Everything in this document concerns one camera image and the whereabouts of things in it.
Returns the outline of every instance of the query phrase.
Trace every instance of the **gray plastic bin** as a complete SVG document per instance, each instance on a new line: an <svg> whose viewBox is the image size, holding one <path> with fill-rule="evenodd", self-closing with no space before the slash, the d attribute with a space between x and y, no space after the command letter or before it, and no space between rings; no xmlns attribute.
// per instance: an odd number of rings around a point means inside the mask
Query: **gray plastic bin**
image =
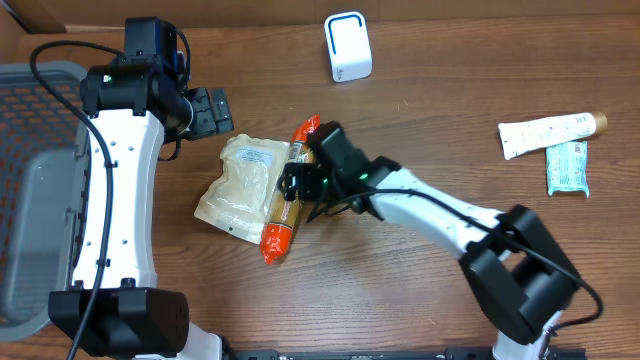
<svg viewBox="0 0 640 360"><path fill-rule="evenodd" d="M56 61L38 68L81 108L86 70ZM49 322L49 292L69 284L84 227L87 130L39 86L29 65L0 65L0 341Z"/></svg>

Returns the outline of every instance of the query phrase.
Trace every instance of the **wood grain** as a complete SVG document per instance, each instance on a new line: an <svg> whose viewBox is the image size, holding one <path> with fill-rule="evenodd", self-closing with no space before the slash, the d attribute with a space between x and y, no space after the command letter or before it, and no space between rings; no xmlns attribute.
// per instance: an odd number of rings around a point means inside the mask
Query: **wood grain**
<svg viewBox="0 0 640 360"><path fill-rule="evenodd" d="M446 20L370 25L370 78L334 84L319 25L187 31L192 86L227 90L236 133L286 140L318 113L339 120L371 157L400 161L466 201L534 208L602 294L596 323L554 339L591 359L640 357L640 16ZM17 61L40 43L79 39L121 48L121 32L23 37ZM85 67L109 56L71 48L42 60ZM602 111L609 131L589 142L591 197L546 194L543 152L505 161L497 124ZM344 214L301 226L287 261L266 266L257 247L195 219L221 174L231 135L185 144L158 164L153 243L160 286L184 292L191 317L237 349L424 350L490 345L484 318L455 263L412 231ZM566 318L592 311L579 293ZM10 359L60 358L54 328L0 345Z"/></svg>

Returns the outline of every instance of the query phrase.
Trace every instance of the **plastic packet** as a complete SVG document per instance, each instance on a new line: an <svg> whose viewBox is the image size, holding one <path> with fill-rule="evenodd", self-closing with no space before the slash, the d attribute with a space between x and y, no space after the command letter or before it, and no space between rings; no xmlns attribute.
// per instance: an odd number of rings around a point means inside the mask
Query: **plastic packet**
<svg viewBox="0 0 640 360"><path fill-rule="evenodd" d="M315 162L313 152L306 142L307 135L314 132L319 125L319 115L313 115L300 125L291 139L287 162ZM260 251L267 264L273 264L276 259L283 257L289 251L289 245L298 225L300 210L302 210L302 200L300 200L299 194L296 194L296 200L285 201L284 195L275 189L275 186L273 193L269 223L264 227L260 243Z"/></svg>
<svg viewBox="0 0 640 360"><path fill-rule="evenodd" d="M286 142L253 139L245 134L229 139L220 153L222 176L200 198L194 216L259 244L288 149Z"/></svg>
<svg viewBox="0 0 640 360"><path fill-rule="evenodd" d="M583 191L589 197L587 185L587 142L569 141L547 148L547 189Z"/></svg>

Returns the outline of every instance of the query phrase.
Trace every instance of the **black cable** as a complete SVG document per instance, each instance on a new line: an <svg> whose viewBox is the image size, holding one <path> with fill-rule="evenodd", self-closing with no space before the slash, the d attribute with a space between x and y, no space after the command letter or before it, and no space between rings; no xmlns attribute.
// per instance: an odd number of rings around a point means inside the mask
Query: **black cable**
<svg viewBox="0 0 640 360"><path fill-rule="evenodd" d="M182 79L180 79L180 84L178 85L178 89L182 91L187 86L189 82L189 78L191 77L191 49L189 49L189 43L187 42L187 37L184 36L182 30L176 28L176 34L182 40L182 44L184 45L184 49L187 52L187 63L185 65L185 73L182 75Z"/></svg>
<svg viewBox="0 0 640 360"><path fill-rule="evenodd" d="M158 157L158 160L160 161L173 161L175 159L178 158L178 155L180 155L180 149L182 148L182 139L181 138L176 138L176 148L173 150L173 154L171 154L171 156L169 156L167 159L163 159L161 157Z"/></svg>
<svg viewBox="0 0 640 360"><path fill-rule="evenodd" d="M574 325L581 325L581 324L586 324L588 322L594 321L596 319L598 319L601 315L602 312L604 311L604 303L602 301L602 298L600 297L600 294L598 294L598 292L592 288L586 281L584 281L582 278L580 278L579 276L576 276L572 273L570 273L568 270L566 270L565 268L563 268L562 266L556 264L555 262L547 259L546 257L538 254L536 251L531 250L530 248L520 244L519 242L509 238L508 236L499 233L497 230L489 228L486 225L483 225L481 223L479 223L477 220L473 219L470 216L467 216L465 214L463 214L462 212L456 210L455 208L451 207L450 205L448 205L447 203L429 195L429 194L425 194L423 192L420 191L416 191L413 189L375 189L375 190L371 190L371 191L367 191L367 192L363 192L360 194L355 194L355 195L351 195L351 196L347 196L335 203L329 204L326 207L326 210L324 211L325 213L327 213L327 211L334 207L335 205L338 204L348 204L348 206L346 208L343 208L341 210L338 210L335 213L332 214L328 214L330 216L338 214L346 209L348 209L350 207L350 204L353 202L353 200L356 199L360 199L363 197L369 197L372 195L377 195L377 194L405 194L405 195L410 195L410 196L418 196L421 197L423 199L426 199L428 201L431 201L432 203L440 206L441 208L443 208L444 210L450 212L451 214L459 217L460 219L462 219L463 221L465 221L466 223L468 223L469 225L472 225L480 230L483 230L485 232L487 232L488 234L492 234L493 236L497 237L500 241L504 242L505 244L509 245L512 248L518 249L522 252L524 252L525 254L527 254L528 256L531 256L533 258L535 258L536 260L543 262L545 264L547 264L548 266L556 269L557 271L561 272L562 274L564 274L566 277L568 277L571 281L573 281L574 283L576 283L579 287L582 287L595 301L596 303L596 311L589 315L589 316L585 316L582 318L578 318L578 319L574 319L574 320L569 320L557 325L553 325L551 326L544 334L545 338L544 338L544 343L543 346L540 350L540 354L538 355L538 357L540 359L544 359L547 347L549 346L549 342L551 339L551 336L555 334L556 331L569 327L569 326L574 326Z"/></svg>
<svg viewBox="0 0 640 360"><path fill-rule="evenodd" d="M53 97L55 97L58 101L60 101L60 103L62 103L62 105L64 105L67 109L69 109L69 111L71 111L76 117L78 117L78 119L89 129L89 131L91 131L93 136L96 138L96 140L98 141L98 145L102 150L102 155L104 156L105 171L107 175L107 199L104 210L104 225L102 228L102 243L100 244L98 268L96 270L96 278L93 283L93 289L91 290L91 295L89 296L89 302L87 303L87 307L85 309L84 315L82 316L82 320L80 321L80 325L78 326L78 330L76 331L76 335L73 338L73 343L71 344L71 348L69 349L69 354L67 355L67 360L72 360L75 357L76 352L78 351L80 340L88 326L89 319L91 318L93 309L95 307L98 289L100 288L100 284L102 283L102 276L104 275L104 268L107 259L107 247L109 245L109 231L111 228L111 215L113 211L113 168L111 167L112 161L107 143L104 141L104 138L102 137L102 135L100 135L100 132L95 127L95 125L93 125L93 123L89 121L87 115L73 106L73 104L65 99L64 96L62 96L53 87L51 87L42 77L40 71L38 70L38 67L36 66L36 59L38 57L38 54L46 49L58 46L82 46L96 50L107 51L116 55L121 55L122 53L118 50L106 46L92 44L84 41L63 40L54 41L38 46L35 50L33 50L33 52L31 53L31 58L29 59L29 66L31 67L31 72L33 72L33 77L35 77L40 85L42 85L42 87L45 88Z"/></svg>

